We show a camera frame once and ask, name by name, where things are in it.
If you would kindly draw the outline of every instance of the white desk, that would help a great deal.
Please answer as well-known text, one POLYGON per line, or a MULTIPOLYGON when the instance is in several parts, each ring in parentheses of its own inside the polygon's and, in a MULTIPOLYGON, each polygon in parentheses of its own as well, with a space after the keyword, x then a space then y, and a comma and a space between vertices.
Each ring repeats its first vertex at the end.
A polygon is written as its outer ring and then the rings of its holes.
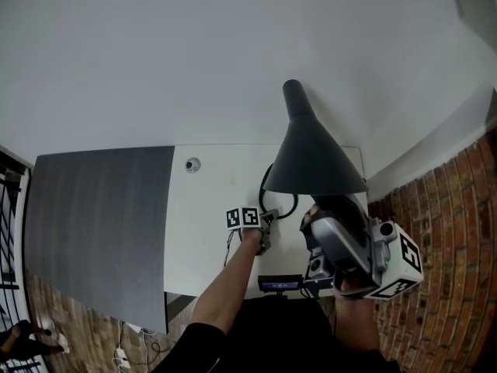
MULTIPOLYGON (((200 295, 222 270, 228 231, 224 213, 240 205, 258 206, 259 186, 279 145, 185 145, 176 146, 172 162, 165 224, 164 291, 200 295), (201 162, 197 173, 185 170, 186 160, 201 162)), ((344 148, 361 175, 358 148, 344 148)), ((366 194, 357 195, 367 211, 366 194)), ((266 192, 264 204, 280 214, 291 209, 291 195, 266 192)), ((271 227, 271 248, 255 258, 246 298, 259 297, 258 275, 305 274, 309 252, 298 230, 304 213, 313 204, 299 196, 297 210, 271 227)), ((239 247, 235 235, 230 257, 239 247)), ((287 292, 291 298, 298 291, 287 292)))

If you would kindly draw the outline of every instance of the gray panel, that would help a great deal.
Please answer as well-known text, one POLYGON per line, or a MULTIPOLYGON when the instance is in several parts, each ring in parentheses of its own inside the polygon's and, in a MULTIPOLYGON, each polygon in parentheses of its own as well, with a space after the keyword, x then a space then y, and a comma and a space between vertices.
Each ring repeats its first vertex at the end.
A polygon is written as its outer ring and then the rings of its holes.
POLYGON ((196 297, 192 295, 179 295, 172 302, 167 304, 167 319, 168 323, 178 316, 183 309, 185 309, 190 302, 195 300, 196 297))
POLYGON ((456 0, 461 20, 497 53, 497 6, 495 0, 456 0))
POLYGON ((164 236, 174 147, 40 156, 26 268, 88 307, 165 333, 164 236))

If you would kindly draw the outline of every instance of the black railing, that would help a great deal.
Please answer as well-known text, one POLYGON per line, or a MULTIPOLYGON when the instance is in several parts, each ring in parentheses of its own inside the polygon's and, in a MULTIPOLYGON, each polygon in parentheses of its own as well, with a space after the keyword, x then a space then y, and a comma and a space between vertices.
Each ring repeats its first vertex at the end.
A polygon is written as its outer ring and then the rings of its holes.
MULTIPOLYGON (((27 319, 19 315, 18 296, 23 289, 16 282, 16 265, 14 261, 14 222, 19 196, 19 182, 6 180, 0 174, 0 316, 4 330, 9 330, 17 322, 27 319)), ((28 361, 8 360, 3 366, 6 371, 42 372, 40 361, 31 358, 28 361)))

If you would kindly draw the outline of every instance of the black shirt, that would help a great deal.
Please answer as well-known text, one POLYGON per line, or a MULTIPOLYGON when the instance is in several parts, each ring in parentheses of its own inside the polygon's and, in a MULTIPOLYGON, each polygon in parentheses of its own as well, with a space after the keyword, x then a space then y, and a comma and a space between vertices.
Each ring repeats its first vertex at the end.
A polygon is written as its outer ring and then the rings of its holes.
POLYGON ((399 372, 379 351, 360 353, 332 334, 314 299, 269 296, 245 300, 230 333, 203 323, 188 325, 154 373, 188 371, 374 371, 399 372))

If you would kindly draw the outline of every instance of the forearm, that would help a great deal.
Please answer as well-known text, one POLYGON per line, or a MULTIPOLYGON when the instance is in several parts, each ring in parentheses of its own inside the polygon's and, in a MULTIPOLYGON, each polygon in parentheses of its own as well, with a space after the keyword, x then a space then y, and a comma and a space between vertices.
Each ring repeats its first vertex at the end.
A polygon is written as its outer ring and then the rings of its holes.
POLYGON ((17 340, 17 336, 15 336, 14 334, 10 333, 9 338, 0 347, 0 350, 5 355, 10 354, 10 351, 12 350, 12 347, 14 346, 14 343, 15 343, 16 340, 17 340))
POLYGON ((258 249, 253 242, 242 242, 228 265, 199 297, 192 322, 216 326, 228 334, 242 306, 258 249))
POLYGON ((379 350, 380 335, 373 314, 374 300, 337 299, 336 338, 354 350, 379 350))

